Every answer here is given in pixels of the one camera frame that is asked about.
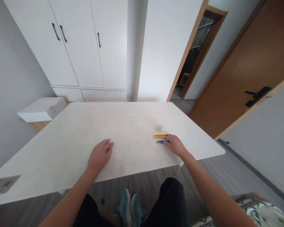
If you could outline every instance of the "yellow utility knife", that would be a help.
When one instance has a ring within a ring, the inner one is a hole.
[[[155,139],[157,139],[157,138],[163,138],[164,136],[167,136],[167,135],[170,135],[170,134],[154,135],[154,138],[155,138]]]

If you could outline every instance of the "baseboard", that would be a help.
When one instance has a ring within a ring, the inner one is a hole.
[[[231,147],[224,143],[223,140],[217,140],[223,147],[225,147],[231,154],[233,154],[238,160],[240,160],[248,169],[250,169],[258,178],[260,178],[268,187],[270,187],[279,197],[284,200],[284,193],[279,190],[271,181],[269,181],[264,175],[257,171],[249,162],[236,153]]]

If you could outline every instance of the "cabinet handle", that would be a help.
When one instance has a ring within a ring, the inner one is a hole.
[[[63,34],[64,40],[65,40],[65,42],[67,43],[67,40],[66,40],[65,35],[64,35],[64,32],[63,32],[62,25],[60,25],[60,28],[61,28],[61,31],[62,31],[62,34]]]
[[[54,31],[55,31],[55,33],[56,33],[57,39],[60,41],[60,39],[59,39],[59,37],[58,37],[58,34],[57,34],[57,32],[56,32],[56,29],[55,29],[55,24],[54,24],[54,23],[51,23],[51,24],[53,25],[53,28],[54,28]]]
[[[99,33],[98,33],[98,40],[99,40],[99,47],[101,48]]]

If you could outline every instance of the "table leg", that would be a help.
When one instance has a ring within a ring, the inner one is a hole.
[[[181,163],[181,164],[177,165],[177,168],[174,171],[174,175],[177,175],[177,173],[180,171],[180,169],[182,168],[183,165],[184,165],[184,163]]]

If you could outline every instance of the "knee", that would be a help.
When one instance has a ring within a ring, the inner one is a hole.
[[[181,189],[183,190],[183,185],[175,178],[167,178],[164,183],[162,184],[162,186],[165,185],[165,187],[168,188],[177,188],[177,189]]]

